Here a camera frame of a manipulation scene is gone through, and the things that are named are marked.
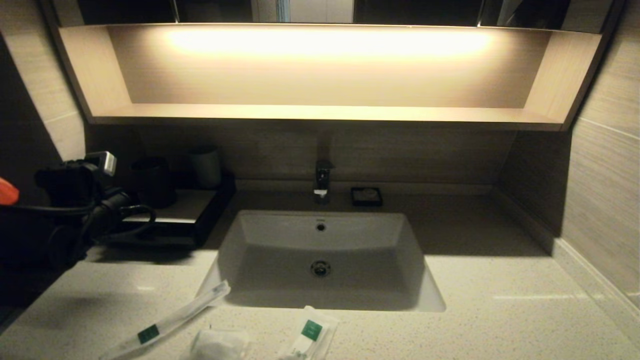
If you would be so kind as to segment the dark grey tumbler cup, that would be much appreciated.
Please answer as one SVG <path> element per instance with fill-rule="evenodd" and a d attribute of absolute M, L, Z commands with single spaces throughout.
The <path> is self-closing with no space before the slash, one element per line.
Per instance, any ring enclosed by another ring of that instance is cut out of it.
<path fill-rule="evenodd" d="M 134 161 L 130 169 L 140 201 L 151 208 L 171 207 L 178 200 L 170 173 L 169 161 L 149 156 Z"/>

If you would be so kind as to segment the black amenity tray box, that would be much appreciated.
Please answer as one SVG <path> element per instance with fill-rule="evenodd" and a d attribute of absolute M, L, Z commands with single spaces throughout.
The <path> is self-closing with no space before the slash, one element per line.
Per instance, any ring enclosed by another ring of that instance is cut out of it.
<path fill-rule="evenodd" d="M 236 176 L 223 170 L 221 184 L 215 189 L 199 187 L 192 172 L 174 172 L 171 177 L 177 196 L 173 205 L 157 209 L 154 223 L 144 230 L 140 228 L 148 224 L 148 214 L 124 219 L 103 243 L 139 248 L 201 248 L 236 193 Z"/>

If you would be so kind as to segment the light grey tumbler cup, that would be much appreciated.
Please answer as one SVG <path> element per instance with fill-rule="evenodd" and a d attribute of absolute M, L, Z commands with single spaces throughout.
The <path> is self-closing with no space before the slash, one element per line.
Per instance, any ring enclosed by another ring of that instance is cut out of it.
<path fill-rule="evenodd" d="M 188 156 L 200 187 L 215 189 L 221 185 L 221 162 L 217 146 L 197 146 L 188 150 Z"/>

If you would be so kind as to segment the long white toothbrush packet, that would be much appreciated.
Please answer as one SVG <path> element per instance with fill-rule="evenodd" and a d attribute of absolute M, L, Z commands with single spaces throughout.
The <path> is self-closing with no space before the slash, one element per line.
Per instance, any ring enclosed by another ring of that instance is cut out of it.
<path fill-rule="evenodd" d="M 134 353 L 152 346 L 162 338 L 167 337 L 178 327 L 190 321 L 208 306 L 230 294 L 231 286 L 224 280 L 204 291 L 194 300 L 180 307 L 178 310 L 147 326 L 139 332 L 110 347 L 98 357 L 98 360 L 116 360 L 122 356 Z"/>

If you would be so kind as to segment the crumpled white shower cap packet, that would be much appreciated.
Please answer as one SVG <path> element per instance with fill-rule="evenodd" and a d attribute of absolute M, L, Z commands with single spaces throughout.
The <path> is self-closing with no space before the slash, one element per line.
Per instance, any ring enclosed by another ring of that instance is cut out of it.
<path fill-rule="evenodd" d="M 246 330 L 200 330 L 180 360 L 244 360 L 250 336 Z"/>

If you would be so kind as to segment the chrome faucet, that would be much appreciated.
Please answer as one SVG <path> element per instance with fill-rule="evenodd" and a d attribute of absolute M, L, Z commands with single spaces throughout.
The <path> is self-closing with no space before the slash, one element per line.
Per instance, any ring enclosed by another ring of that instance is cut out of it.
<path fill-rule="evenodd" d="M 317 204 L 326 205 L 330 202 L 330 172 L 333 168 L 334 165 L 326 159 L 315 163 L 313 196 Z"/>

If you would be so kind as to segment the white ceramic sink basin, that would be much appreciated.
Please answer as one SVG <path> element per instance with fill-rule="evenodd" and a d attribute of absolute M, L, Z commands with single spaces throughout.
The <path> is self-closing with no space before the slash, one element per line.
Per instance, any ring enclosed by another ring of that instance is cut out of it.
<path fill-rule="evenodd" d="M 310 272 L 315 261 L 329 276 Z M 199 287 L 227 306 L 443 313 L 447 306 L 402 213 L 240 210 Z"/>

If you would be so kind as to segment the white comb packet green label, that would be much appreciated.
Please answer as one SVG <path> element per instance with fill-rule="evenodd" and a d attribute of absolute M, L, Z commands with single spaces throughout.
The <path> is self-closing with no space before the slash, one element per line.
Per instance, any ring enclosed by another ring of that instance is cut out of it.
<path fill-rule="evenodd" d="M 281 347 L 277 360 L 327 360 L 340 319 L 310 305 L 304 306 L 294 333 Z"/>

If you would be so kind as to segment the warm shelf light strip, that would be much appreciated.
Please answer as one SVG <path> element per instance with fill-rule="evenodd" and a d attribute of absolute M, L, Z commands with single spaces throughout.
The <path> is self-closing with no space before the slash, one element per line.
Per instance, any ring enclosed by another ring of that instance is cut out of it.
<path fill-rule="evenodd" d="M 170 32 L 176 49 L 189 54 L 258 57 L 455 57 L 475 55 L 492 44 L 480 33 Z"/>

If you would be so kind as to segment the black soap dish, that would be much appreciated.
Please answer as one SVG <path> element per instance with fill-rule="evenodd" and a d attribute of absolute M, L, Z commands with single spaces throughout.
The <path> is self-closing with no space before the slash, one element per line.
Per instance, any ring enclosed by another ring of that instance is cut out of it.
<path fill-rule="evenodd" d="M 379 187 L 352 187 L 350 198 L 354 207 L 382 207 L 384 205 Z"/>

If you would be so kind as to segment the wooden wall shelf niche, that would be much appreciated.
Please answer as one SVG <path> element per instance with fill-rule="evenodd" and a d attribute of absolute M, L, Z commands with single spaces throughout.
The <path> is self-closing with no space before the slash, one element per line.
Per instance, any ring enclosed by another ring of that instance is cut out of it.
<path fill-rule="evenodd" d="M 609 34 L 496 27 L 163 23 L 50 25 L 93 124 L 178 121 L 398 122 L 441 129 L 564 132 Z M 171 32 L 482 34 L 452 57 L 189 54 Z"/>

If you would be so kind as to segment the wall mirror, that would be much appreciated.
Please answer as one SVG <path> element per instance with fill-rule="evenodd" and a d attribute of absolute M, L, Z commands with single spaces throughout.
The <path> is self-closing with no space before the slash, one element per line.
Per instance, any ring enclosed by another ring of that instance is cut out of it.
<path fill-rule="evenodd" d="M 339 24 L 598 34 L 615 0 L 49 0 L 60 27 Z"/>

